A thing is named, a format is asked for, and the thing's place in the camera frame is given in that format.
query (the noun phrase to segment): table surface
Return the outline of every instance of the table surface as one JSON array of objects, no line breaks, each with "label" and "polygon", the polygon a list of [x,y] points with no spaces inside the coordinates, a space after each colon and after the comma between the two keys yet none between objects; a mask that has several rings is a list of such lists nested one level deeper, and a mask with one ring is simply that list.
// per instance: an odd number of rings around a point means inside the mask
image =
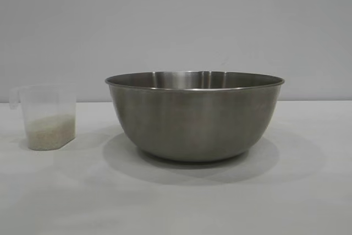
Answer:
[{"label": "table surface", "polygon": [[26,147],[0,104],[0,234],[351,234],[352,101],[278,102],[263,138],[214,165],[138,152],[112,103],[79,103],[77,137]]}]

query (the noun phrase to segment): white wall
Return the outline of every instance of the white wall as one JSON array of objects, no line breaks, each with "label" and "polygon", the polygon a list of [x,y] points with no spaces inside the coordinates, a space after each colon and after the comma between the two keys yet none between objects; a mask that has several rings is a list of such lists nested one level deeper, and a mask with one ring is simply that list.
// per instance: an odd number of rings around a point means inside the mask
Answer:
[{"label": "white wall", "polygon": [[257,72],[282,100],[352,99],[352,0],[0,0],[0,101],[71,81],[109,100],[108,76]]}]

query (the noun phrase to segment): measuring cup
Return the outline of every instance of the measuring cup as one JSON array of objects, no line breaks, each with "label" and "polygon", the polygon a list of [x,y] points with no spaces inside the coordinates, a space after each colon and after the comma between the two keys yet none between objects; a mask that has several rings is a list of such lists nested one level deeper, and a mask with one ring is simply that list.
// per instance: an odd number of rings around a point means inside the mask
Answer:
[{"label": "measuring cup", "polygon": [[76,94],[70,84],[42,84],[10,91],[10,108],[19,101],[32,150],[55,150],[75,138]]}]

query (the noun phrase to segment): mixing bowl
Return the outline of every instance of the mixing bowl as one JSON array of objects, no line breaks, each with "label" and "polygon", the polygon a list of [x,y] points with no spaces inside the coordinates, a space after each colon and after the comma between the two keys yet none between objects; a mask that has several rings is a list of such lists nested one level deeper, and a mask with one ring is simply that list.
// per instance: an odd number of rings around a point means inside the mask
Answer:
[{"label": "mixing bowl", "polygon": [[235,72],[149,72],[106,79],[127,137],[183,162],[227,159],[266,130],[284,80]]}]

